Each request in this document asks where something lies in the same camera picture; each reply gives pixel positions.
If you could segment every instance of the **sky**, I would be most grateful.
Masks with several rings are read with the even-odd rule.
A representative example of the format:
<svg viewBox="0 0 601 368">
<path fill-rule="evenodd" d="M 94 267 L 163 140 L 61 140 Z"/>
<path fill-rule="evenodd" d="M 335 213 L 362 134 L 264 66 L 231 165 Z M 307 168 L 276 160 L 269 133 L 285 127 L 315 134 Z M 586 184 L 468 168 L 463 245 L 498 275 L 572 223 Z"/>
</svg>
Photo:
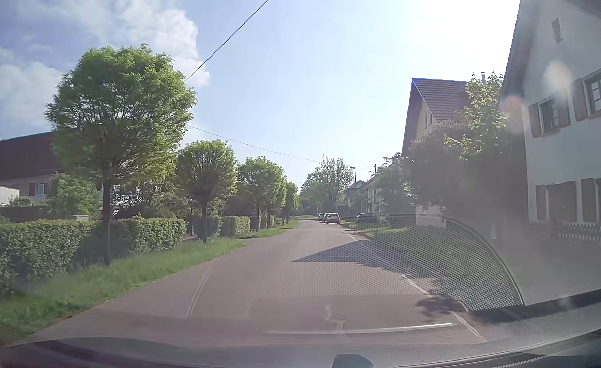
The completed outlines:
<svg viewBox="0 0 601 368">
<path fill-rule="evenodd" d="M 91 47 L 147 43 L 190 75 L 263 0 L 0 0 L 0 139 L 51 129 L 44 105 Z M 189 125 L 302 184 L 322 155 L 367 179 L 401 150 L 411 78 L 505 71 L 518 0 L 270 0 L 189 81 Z M 183 145 L 220 139 L 190 128 Z"/>
</svg>

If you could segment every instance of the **brown shutter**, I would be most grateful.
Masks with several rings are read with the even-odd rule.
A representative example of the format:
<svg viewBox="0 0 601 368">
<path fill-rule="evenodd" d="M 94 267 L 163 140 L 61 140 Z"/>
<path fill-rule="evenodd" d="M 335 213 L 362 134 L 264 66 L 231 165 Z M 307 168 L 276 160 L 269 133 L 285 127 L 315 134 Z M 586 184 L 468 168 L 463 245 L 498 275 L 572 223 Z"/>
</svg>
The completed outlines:
<svg viewBox="0 0 601 368">
<path fill-rule="evenodd" d="M 539 105 L 532 104 L 527 108 L 530 113 L 530 127 L 532 128 L 532 138 L 541 135 L 541 121 L 539 120 Z"/>
<path fill-rule="evenodd" d="M 569 222 L 578 221 L 578 193 L 574 181 L 564 182 L 564 219 Z"/>
<path fill-rule="evenodd" d="M 546 219 L 546 185 L 535 186 L 535 193 L 537 195 L 537 219 Z"/>
<path fill-rule="evenodd" d="M 575 121 L 582 121 L 589 116 L 586 108 L 582 78 L 578 78 L 573 82 L 573 110 L 575 112 Z"/>
<path fill-rule="evenodd" d="M 596 221 L 596 180 L 586 178 L 580 180 L 580 190 L 583 196 L 583 221 Z"/>
<path fill-rule="evenodd" d="M 571 115 L 569 114 L 569 96 L 562 90 L 557 94 L 557 119 L 559 126 L 565 127 L 571 125 Z"/>
</svg>

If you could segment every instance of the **parked car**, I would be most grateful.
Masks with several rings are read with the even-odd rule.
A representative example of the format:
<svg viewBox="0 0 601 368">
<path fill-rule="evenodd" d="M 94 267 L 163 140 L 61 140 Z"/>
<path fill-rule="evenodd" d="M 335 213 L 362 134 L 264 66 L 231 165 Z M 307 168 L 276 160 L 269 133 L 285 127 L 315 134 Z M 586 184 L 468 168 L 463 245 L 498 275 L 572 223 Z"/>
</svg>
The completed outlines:
<svg viewBox="0 0 601 368">
<path fill-rule="evenodd" d="M 356 223 L 378 223 L 378 217 L 375 213 L 360 213 L 355 218 Z"/>
<path fill-rule="evenodd" d="M 339 218 L 339 213 L 328 213 L 325 216 L 325 223 L 340 223 L 341 219 Z"/>
</svg>

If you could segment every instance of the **road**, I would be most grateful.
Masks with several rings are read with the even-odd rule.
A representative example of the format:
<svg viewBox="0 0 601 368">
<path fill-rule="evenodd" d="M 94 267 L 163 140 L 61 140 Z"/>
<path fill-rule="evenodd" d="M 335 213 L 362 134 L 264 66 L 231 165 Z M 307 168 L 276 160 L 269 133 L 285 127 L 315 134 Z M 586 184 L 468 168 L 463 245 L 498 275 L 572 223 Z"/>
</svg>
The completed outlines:
<svg viewBox="0 0 601 368">
<path fill-rule="evenodd" d="M 185 348 L 485 341 L 443 302 L 340 225 L 297 229 L 168 276 L 29 341 L 127 337 Z"/>
</svg>

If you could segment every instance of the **white line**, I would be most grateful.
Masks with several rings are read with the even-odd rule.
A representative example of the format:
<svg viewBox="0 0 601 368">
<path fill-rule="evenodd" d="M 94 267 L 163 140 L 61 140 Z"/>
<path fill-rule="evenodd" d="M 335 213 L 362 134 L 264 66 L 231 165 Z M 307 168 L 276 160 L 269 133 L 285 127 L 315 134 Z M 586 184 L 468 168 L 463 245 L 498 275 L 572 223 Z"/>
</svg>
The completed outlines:
<svg viewBox="0 0 601 368">
<path fill-rule="evenodd" d="M 416 329 L 433 329 L 440 327 L 454 326 L 452 322 L 441 322 L 432 323 L 430 325 L 417 325 L 417 326 L 405 326 L 405 327 L 387 327 L 380 329 L 345 329 L 345 330 L 318 330 L 318 331 L 306 331 L 306 330 L 271 330 L 267 333 L 279 334 L 279 335 L 342 335 L 349 333 L 385 333 L 385 332 L 400 332 L 400 331 L 412 331 Z"/>
<path fill-rule="evenodd" d="M 356 242 L 361 241 L 362 239 L 356 239 L 354 236 L 352 236 L 351 234 L 346 233 L 348 236 L 350 236 L 351 238 L 353 238 L 353 240 L 355 240 Z M 369 247 L 365 246 L 364 244 L 362 244 L 362 246 L 364 248 L 366 248 L 368 251 L 370 251 L 371 253 L 373 253 L 374 255 L 376 255 L 378 258 L 380 258 L 381 260 L 384 261 L 384 258 L 382 258 L 381 256 L 379 256 L 376 252 L 372 251 L 371 249 L 369 249 Z M 403 274 L 403 278 L 405 280 L 407 280 L 410 285 L 414 286 L 417 290 L 421 291 L 421 293 L 425 294 L 425 295 L 430 295 L 430 293 L 428 293 L 424 288 L 421 288 L 416 282 L 414 282 L 414 280 L 410 279 L 409 277 L 407 277 L 406 274 Z M 483 339 L 485 342 L 488 341 L 484 336 L 482 336 L 478 330 L 476 330 L 472 325 L 468 324 L 468 322 L 462 318 L 462 316 L 460 316 L 459 314 L 453 312 L 452 310 L 448 311 L 449 313 L 452 314 L 453 317 L 455 317 L 455 319 L 457 321 L 459 321 L 462 325 L 464 325 L 472 334 L 476 335 L 478 338 Z"/>
<path fill-rule="evenodd" d="M 200 283 L 198 284 L 198 288 L 196 289 L 196 293 L 194 293 L 194 297 L 191 298 L 191 304 L 189 305 L 189 309 L 187 310 L 186 318 L 189 318 L 191 316 L 191 313 L 194 312 L 194 308 L 196 308 L 196 303 L 198 303 L 198 298 L 200 297 L 200 292 L 203 291 L 203 288 L 205 287 L 205 283 L 210 278 L 210 274 L 212 273 L 212 270 L 214 270 L 214 263 L 212 263 L 210 265 L 210 268 L 207 271 L 205 271 L 205 275 L 203 275 L 203 279 L 200 280 Z"/>
</svg>

